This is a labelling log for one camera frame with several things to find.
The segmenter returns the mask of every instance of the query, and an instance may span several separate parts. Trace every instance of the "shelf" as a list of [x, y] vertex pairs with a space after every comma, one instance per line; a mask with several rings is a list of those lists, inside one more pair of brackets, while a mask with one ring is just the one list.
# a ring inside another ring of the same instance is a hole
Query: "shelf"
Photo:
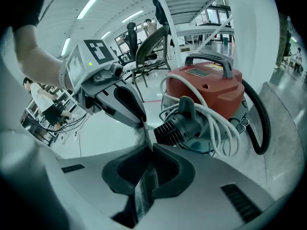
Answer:
[[57, 100], [60, 99], [64, 94], [65, 94], [65, 92], [62, 92], [62, 93], [57, 97]]
[[69, 101], [71, 101], [70, 98], [68, 98], [68, 99], [64, 102], [63, 106], [65, 107], [65, 105], [66, 105]]
[[77, 104], [73, 104], [72, 107], [69, 109], [69, 112], [71, 112], [76, 106]]

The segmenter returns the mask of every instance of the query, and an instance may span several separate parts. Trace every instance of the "fluorescent light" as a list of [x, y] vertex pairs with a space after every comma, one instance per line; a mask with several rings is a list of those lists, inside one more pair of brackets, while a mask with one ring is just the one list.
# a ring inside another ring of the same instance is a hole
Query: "fluorescent light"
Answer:
[[67, 49], [67, 46], [68, 46], [70, 40], [71, 40], [70, 37], [69, 37], [69, 38], [66, 38], [65, 43], [64, 43], [64, 46], [63, 46], [63, 49], [62, 49], [62, 54], [61, 54], [61, 56], [63, 56], [63, 55], [65, 54], [66, 49]]
[[110, 34], [110, 31], [106, 32], [101, 38], [105, 38], [106, 36], [108, 36]]
[[140, 13], [143, 13], [143, 10], [140, 10], [140, 11], [138, 11], [138, 12], [136, 12], [136, 13], [130, 15], [129, 17], [127, 17], [126, 19], [124, 19], [124, 20], [121, 21], [121, 22], [125, 23], [126, 21], [130, 20], [132, 17], [134, 17], [134, 16], [136, 16], [136, 15], [138, 15], [138, 14], [140, 14]]
[[89, 0], [86, 6], [82, 9], [81, 13], [78, 16], [78, 20], [82, 19], [86, 12], [90, 9], [90, 7], [96, 2], [96, 0]]

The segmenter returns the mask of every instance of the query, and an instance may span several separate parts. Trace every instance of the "chair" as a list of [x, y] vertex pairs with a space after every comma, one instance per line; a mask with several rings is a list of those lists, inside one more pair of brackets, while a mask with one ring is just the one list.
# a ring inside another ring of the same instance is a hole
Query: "chair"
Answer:
[[[140, 89], [137, 85], [137, 82], [135, 81], [135, 79], [139, 76], [143, 77], [143, 80], [145, 82], [146, 87], [147, 83], [144, 77], [144, 74], [147, 74], [148, 72], [158, 69], [158, 70], [163, 70], [163, 69], [168, 69], [171, 71], [171, 68], [167, 62], [167, 35], [168, 35], [168, 30], [169, 30], [169, 26], [165, 25], [162, 26], [161, 28], [159, 28], [158, 30], [156, 30], [154, 33], [150, 34], [148, 36], [148, 38], [146, 38], [143, 43], [139, 46], [137, 52], [136, 52], [136, 56], [135, 56], [135, 69], [132, 70], [132, 80], [135, 84], [135, 87], [140, 95], [140, 98], [142, 100], [142, 102], [144, 102], [142, 94], [140, 92]], [[162, 61], [146, 66], [145, 65], [145, 60], [146, 57], [148, 57], [148, 55], [151, 55], [154, 48], [156, 48], [161, 41], [163, 40], [163, 59]], [[167, 68], [163, 68], [163, 69], [159, 69], [159, 67], [166, 65]]]

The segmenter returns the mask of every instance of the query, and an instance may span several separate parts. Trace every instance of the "gray vent grille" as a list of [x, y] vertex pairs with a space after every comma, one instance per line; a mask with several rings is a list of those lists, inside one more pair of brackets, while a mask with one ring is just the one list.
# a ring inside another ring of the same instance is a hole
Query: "gray vent grille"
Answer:
[[228, 184], [222, 186], [221, 189], [246, 223], [261, 215], [261, 211], [240, 188], [237, 187], [237, 185]]
[[83, 169], [83, 168], [85, 168], [85, 167], [82, 164], [76, 164], [76, 165], [64, 167], [64, 168], [62, 168], [62, 170], [63, 170], [64, 173], [69, 173], [69, 172], [77, 171], [77, 170], [80, 170], [80, 169]]

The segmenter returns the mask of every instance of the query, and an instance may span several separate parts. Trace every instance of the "gray surface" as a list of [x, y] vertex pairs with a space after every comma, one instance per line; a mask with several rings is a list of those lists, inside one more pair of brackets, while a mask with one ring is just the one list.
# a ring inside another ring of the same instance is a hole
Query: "gray surface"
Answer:
[[[219, 25], [202, 25], [202, 26], [190, 26], [186, 30], [177, 29], [177, 36], [187, 36], [187, 35], [201, 35], [201, 34], [212, 34]], [[234, 35], [235, 31], [233, 28], [224, 27], [219, 34], [230, 34]]]
[[230, 201], [220, 189], [235, 183], [264, 211], [273, 199], [256, 183], [210, 156], [183, 149], [163, 146], [192, 162], [195, 178], [179, 196], [156, 199], [153, 206], [135, 229], [234, 229], [244, 224]]
[[307, 157], [307, 83], [297, 73], [288, 74], [286, 69], [276, 70], [270, 80], [271, 89], [277, 94], [297, 127], [305, 159]]
[[[266, 171], [266, 189], [275, 198], [292, 192], [305, 167], [301, 139], [295, 123], [280, 98], [274, 92], [274, 86], [265, 83], [259, 93], [271, 121], [271, 143], [264, 154]], [[262, 140], [262, 128], [254, 107], [250, 116]]]
[[136, 147], [101, 155], [59, 160], [61, 168], [82, 164], [85, 168], [66, 173], [67, 181], [100, 213], [112, 217], [125, 208], [128, 196], [114, 193], [102, 178], [103, 167], [111, 160], [126, 154]]
[[235, 47], [231, 43], [224, 45], [222, 42], [212, 42], [211, 45], [205, 45], [200, 52], [206, 52], [207, 50], [223, 54], [232, 59], [235, 56]]

